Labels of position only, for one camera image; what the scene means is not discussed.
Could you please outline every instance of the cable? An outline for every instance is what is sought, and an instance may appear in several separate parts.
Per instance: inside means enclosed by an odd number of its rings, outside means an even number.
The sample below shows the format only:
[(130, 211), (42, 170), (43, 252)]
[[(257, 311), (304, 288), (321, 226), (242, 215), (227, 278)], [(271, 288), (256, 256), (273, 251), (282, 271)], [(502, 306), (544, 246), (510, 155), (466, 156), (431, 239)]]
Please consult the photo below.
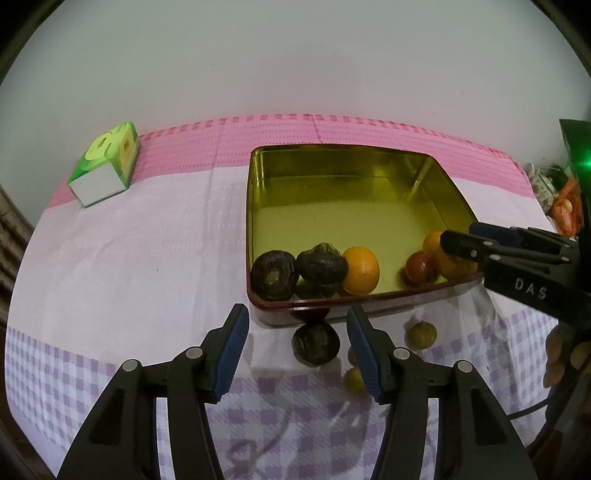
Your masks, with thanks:
[[(585, 361), (583, 362), (583, 365), (581, 365), (581, 368), (579, 368), (579, 370), (577, 371), (576, 377), (571, 381), (569, 386), (567, 388), (565, 388), (563, 391), (569, 391), (571, 388), (574, 388), (577, 383), (579, 383), (579, 379), (581, 378), (581, 375), (583, 374), (583, 372), (587, 368), (587, 365), (589, 364), (590, 361), (591, 361), (591, 352), (589, 352), (587, 354), (587, 357), (585, 357)], [(548, 405), (548, 403), (550, 403), (550, 400), (552, 400), (557, 394), (558, 394), (558, 391), (556, 391), (552, 395), (548, 395), (541, 402), (538, 402), (537, 404), (532, 405), (531, 407), (527, 407), (527, 408), (524, 408), (523, 410), (516, 411), (515, 413), (511, 413), (511, 414), (507, 415), (507, 418), (509, 420), (520, 419), (521, 417), (525, 417), (526, 415), (529, 415), (530, 413), (533, 413), (541, 408), (544, 408), (545, 406)]]

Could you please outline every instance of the small yellow fruit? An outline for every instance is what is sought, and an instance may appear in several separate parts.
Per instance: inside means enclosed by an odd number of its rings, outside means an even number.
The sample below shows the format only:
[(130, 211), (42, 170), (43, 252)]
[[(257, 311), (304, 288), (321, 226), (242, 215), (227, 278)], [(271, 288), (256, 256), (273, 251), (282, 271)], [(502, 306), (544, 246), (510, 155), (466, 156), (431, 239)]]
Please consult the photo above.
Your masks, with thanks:
[(361, 372), (359, 368), (353, 367), (345, 373), (345, 387), (348, 392), (352, 395), (367, 395), (368, 392), (365, 389), (363, 378), (361, 378)]
[(410, 347), (424, 350), (431, 348), (437, 340), (437, 329), (435, 325), (428, 322), (418, 322), (407, 332), (407, 342)]

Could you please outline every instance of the tissue box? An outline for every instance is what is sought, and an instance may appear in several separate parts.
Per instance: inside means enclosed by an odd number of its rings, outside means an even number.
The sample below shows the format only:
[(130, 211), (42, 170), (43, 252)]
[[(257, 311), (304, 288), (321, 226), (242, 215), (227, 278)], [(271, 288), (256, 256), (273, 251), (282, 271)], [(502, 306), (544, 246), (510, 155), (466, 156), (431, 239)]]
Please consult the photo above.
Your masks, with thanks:
[(83, 207), (127, 190), (138, 153), (139, 139), (132, 122), (100, 135), (68, 179), (70, 190)]

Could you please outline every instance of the metal screw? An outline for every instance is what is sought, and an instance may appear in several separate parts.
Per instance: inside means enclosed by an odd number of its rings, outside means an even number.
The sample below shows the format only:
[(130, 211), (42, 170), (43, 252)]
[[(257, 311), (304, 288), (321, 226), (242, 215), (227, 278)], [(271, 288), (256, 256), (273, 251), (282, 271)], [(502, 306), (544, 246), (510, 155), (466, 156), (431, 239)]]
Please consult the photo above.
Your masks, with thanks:
[(472, 371), (472, 364), (470, 362), (466, 362), (465, 360), (461, 360), (457, 363), (457, 369), (464, 372), (465, 374), (469, 374)]
[(126, 360), (123, 362), (123, 365), (121, 365), (121, 368), (123, 368), (123, 370), (126, 372), (132, 372), (138, 368), (138, 361), (134, 359)]
[(201, 350), (198, 346), (192, 346), (185, 352), (185, 355), (187, 355), (187, 358), (196, 359), (203, 355), (203, 350)]
[(398, 358), (398, 360), (406, 360), (408, 357), (410, 357), (410, 352), (405, 348), (397, 348), (394, 351), (394, 356)]

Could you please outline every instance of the table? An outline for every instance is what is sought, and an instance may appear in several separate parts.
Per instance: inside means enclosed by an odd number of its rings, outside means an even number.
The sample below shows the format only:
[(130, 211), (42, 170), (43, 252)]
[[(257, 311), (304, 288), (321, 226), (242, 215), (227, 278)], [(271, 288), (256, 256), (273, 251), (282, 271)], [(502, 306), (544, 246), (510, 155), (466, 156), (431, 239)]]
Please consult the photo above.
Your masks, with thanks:
[[(98, 395), (127, 358), (167, 361), (220, 326), (245, 290), (249, 154), (263, 144), (334, 142), (421, 151), (450, 174), (479, 220), (549, 229), (523, 171), (497, 150), (423, 128), (335, 115), (284, 113), (181, 125), (140, 136), (130, 189), (81, 209), (65, 184), (33, 234), (8, 320), (6, 384), (17, 423), (57, 473)], [(345, 325), (338, 357), (299, 364), (294, 328), (270, 329), (249, 306), (251, 331), (230, 392), (208, 406), (226, 478), (368, 478), (385, 407), (352, 397)], [(474, 363), (507, 412), (540, 401), (544, 339), (556, 321), (477, 286), (373, 320), (397, 345), (404, 324), (438, 330), (427, 361)], [(157, 405), (162, 477), (174, 478), (165, 401)], [(436, 401), (423, 478), (432, 478)], [(543, 424), (515, 422), (524, 443)]]

